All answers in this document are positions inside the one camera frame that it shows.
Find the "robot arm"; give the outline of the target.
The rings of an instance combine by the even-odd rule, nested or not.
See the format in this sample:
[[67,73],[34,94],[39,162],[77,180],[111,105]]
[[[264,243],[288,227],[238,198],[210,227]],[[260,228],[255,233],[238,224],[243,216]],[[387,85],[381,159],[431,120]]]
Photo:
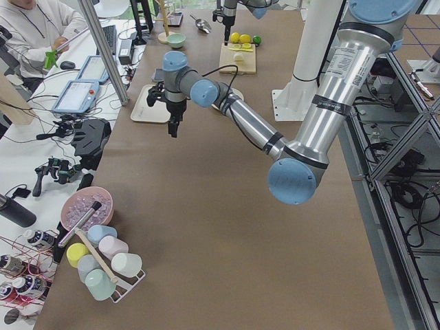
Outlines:
[[267,1],[267,0],[224,0],[217,1],[217,7],[212,11],[212,20],[214,22],[218,21],[224,25],[224,40],[223,44],[227,45],[230,40],[231,29],[235,24],[235,19],[237,15],[238,4],[244,5],[246,9],[257,19],[261,19],[267,9],[278,3],[278,1]]
[[286,140],[225,84],[203,78],[187,64],[186,55],[164,55],[162,99],[170,113],[168,132],[177,127],[192,100],[216,106],[258,149],[273,158],[268,186],[277,200],[298,205],[315,193],[329,159],[327,153],[355,97],[380,54],[395,51],[414,1],[350,1],[337,36],[336,49],[313,97],[298,134]]

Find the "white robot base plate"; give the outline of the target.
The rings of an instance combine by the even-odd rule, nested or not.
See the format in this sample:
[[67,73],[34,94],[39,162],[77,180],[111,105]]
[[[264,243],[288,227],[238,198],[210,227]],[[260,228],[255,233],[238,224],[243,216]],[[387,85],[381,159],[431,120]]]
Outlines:
[[272,106],[275,121],[302,122],[309,109],[307,90],[296,89],[288,84],[283,89],[272,90]]

